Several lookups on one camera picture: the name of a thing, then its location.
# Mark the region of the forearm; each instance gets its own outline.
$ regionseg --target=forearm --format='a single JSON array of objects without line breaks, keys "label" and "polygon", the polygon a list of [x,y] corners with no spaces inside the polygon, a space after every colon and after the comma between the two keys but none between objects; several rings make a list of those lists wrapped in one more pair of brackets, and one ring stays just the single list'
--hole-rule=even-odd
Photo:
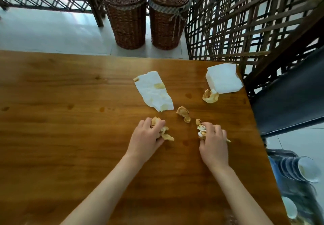
[{"label": "forearm", "polygon": [[124,156],[61,225],[106,224],[120,197],[141,167],[142,164]]},{"label": "forearm", "polygon": [[212,170],[240,225],[273,225],[230,167]]}]

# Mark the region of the tiled floor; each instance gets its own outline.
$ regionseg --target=tiled floor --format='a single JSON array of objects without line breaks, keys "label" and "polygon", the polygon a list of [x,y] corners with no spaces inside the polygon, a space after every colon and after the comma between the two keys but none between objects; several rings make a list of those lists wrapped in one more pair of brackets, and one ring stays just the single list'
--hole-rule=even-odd
[{"label": "tiled floor", "polygon": [[173,50],[152,45],[148,17],[145,45],[126,50],[117,46],[107,18],[98,28],[92,14],[10,8],[0,16],[0,50],[188,59],[184,34]]},{"label": "tiled floor", "polygon": [[[267,147],[294,151],[315,160],[324,174],[324,123],[267,138]],[[315,183],[317,201],[324,207],[324,178]]]}]

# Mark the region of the laundry hamper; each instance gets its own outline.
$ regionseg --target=laundry hamper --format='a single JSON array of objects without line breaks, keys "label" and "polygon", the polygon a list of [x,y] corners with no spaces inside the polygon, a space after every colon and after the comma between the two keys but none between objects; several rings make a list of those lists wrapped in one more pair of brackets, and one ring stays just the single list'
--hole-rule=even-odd
[{"label": "laundry hamper", "polygon": [[118,46],[136,49],[145,43],[146,0],[103,0]]},{"label": "laundry hamper", "polygon": [[152,43],[164,50],[178,46],[192,0],[148,0]]}]

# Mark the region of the white napkin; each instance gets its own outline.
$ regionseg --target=white napkin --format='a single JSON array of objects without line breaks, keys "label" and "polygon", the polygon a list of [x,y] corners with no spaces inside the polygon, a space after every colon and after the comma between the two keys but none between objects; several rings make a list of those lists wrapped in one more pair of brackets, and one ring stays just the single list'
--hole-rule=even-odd
[{"label": "white napkin", "polygon": [[207,68],[206,79],[210,90],[219,94],[237,92],[243,87],[236,74],[236,64],[224,63]]},{"label": "white napkin", "polygon": [[172,99],[156,71],[139,75],[138,78],[135,85],[145,104],[154,107],[158,112],[173,110]]}]

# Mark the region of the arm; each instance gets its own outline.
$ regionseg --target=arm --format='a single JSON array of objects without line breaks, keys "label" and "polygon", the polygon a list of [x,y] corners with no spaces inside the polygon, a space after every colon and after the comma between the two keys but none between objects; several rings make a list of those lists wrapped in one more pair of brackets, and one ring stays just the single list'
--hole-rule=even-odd
[{"label": "arm", "polygon": [[158,138],[165,121],[151,129],[152,118],[141,120],[134,130],[126,154],[61,225],[106,224],[128,184],[164,140]]},{"label": "arm", "polygon": [[206,139],[200,142],[200,154],[219,183],[233,213],[241,225],[273,225],[261,207],[228,165],[227,135],[220,125],[203,123]]}]

